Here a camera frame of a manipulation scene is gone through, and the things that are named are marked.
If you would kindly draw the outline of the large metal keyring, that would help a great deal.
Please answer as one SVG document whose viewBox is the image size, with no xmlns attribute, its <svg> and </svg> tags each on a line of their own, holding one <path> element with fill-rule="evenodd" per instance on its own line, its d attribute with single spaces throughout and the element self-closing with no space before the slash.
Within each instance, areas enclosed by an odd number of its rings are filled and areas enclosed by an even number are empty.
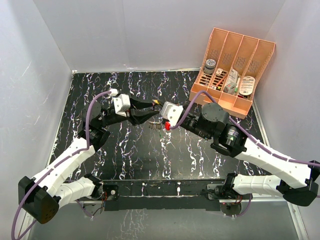
<svg viewBox="0 0 320 240">
<path fill-rule="evenodd" d="M 162 123 L 161 122 L 148 122 L 148 127 L 152 130 L 161 130 L 162 129 Z"/>
</svg>

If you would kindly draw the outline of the key with yellow tag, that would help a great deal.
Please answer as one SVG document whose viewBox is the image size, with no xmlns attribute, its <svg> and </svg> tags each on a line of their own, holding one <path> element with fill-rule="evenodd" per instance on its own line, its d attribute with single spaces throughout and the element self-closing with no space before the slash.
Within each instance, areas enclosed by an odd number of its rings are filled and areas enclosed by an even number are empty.
<svg viewBox="0 0 320 240">
<path fill-rule="evenodd" d="M 161 103 L 156 99 L 153 99 L 152 102 L 154 105 L 161 105 Z"/>
</svg>

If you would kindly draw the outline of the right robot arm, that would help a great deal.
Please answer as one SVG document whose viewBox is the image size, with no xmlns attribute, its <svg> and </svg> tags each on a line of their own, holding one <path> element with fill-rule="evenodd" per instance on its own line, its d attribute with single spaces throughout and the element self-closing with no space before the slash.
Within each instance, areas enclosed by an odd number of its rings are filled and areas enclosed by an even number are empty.
<svg viewBox="0 0 320 240">
<path fill-rule="evenodd" d="M 211 148 L 218 153 L 252 163 L 268 175 L 229 173 L 223 185 L 208 193 L 233 199 L 242 195 L 271 195 L 292 204 L 308 207 L 318 198 L 320 175 L 318 162 L 294 162 L 290 157 L 259 142 L 230 118 L 217 103 L 205 104 L 200 114 L 190 113 L 190 107 L 179 106 L 173 113 L 176 125 L 197 136 L 212 140 Z"/>
</svg>

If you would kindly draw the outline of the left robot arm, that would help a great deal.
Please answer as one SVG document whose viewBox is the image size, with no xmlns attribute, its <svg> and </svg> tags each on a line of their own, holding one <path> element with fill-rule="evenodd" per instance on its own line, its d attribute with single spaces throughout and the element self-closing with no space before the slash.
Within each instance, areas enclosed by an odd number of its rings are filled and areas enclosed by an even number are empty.
<svg viewBox="0 0 320 240">
<path fill-rule="evenodd" d="M 19 208 L 38 223 L 48 223 L 60 208 L 75 200 L 102 197 L 103 183 L 90 173 L 71 183 L 65 181 L 106 143 L 111 134 L 108 126 L 125 121 L 141 125 L 159 113 L 155 109 L 157 100 L 140 101 L 127 94 L 119 94 L 112 100 L 108 108 L 93 100 L 85 109 L 83 129 L 70 146 L 45 169 L 18 182 Z"/>
</svg>

